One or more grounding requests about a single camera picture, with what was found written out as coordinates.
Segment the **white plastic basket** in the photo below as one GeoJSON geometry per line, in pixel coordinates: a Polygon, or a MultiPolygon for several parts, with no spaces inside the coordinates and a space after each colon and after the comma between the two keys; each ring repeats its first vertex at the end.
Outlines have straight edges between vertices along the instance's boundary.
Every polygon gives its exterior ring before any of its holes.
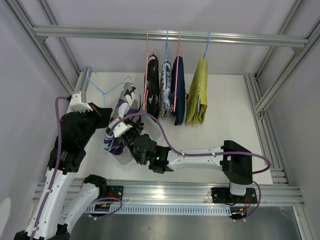
{"type": "MultiPolygon", "coordinates": [[[[162,133],[156,122],[147,116],[142,116],[141,121],[144,124],[141,133],[148,134],[151,140],[158,142],[162,136],[162,133]]],[[[121,165],[128,165],[131,161],[135,161],[127,146],[123,148],[123,152],[120,155],[113,156],[121,165]]]]}

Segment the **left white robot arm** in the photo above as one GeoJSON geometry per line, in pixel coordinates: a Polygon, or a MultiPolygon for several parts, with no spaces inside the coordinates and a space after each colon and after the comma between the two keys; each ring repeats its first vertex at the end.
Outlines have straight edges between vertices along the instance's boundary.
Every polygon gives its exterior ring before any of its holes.
{"type": "Polygon", "coordinates": [[[107,127],[113,112],[92,102],[88,107],[83,112],[71,111],[57,117],[58,136],[49,155],[45,186],[30,223],[15,234],[16,240],[68,240],[87,207],[94,200],[107,197],[107,180],[90,174],[76,197],[63,207],[68,189],[86,156],[87,143],[97,129],[107,127]]]}

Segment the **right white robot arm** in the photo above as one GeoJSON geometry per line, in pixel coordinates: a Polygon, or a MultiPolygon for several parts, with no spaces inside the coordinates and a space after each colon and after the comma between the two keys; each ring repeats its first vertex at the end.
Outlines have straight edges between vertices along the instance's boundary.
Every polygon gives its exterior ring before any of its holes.
{"type": "Polygon", "coordinates": [[[132,121],[116,125],[113,132],[123,140],[130,154],[139,165],[147,165],[157,174],[183,169],[210,169],[224,173],[229,180],[228,198],[240,202],[247,186],[253,183],[251,152],[233,140],[225,140],[222,146],[204,150],[173,150],[160,146],[148,134],[141,134],[132,121]]]}

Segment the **black white patterned trousers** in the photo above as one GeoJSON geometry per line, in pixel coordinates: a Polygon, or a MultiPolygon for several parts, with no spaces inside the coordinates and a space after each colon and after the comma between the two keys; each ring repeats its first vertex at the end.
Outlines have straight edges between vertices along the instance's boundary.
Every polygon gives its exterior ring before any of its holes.
{"type": "Polygon", "coordinates": [[[155,54],[149,56],[148,63],[148,88],[149,98],[147,101],[147,113],[159,118],[160,114],[160,79],[159,79],[159,60],[155,54]]]}

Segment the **purple camouflage trousers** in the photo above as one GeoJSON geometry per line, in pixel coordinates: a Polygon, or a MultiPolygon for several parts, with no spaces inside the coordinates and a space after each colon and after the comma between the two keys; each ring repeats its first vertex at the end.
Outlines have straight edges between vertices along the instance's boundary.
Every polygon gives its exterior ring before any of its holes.
{"type": "Polygon", "coordinates": [[[133,83],[126,82],[106,128],[106,135],[103,140],[103,148],[105,151],[114,156],[119,156],[124,152],[126,144],[120,140],[119,137],[114,137],[114,134],[111,133],[111,127],[126,115],[138,113],[140,110],[141,95],[133,83]]]}

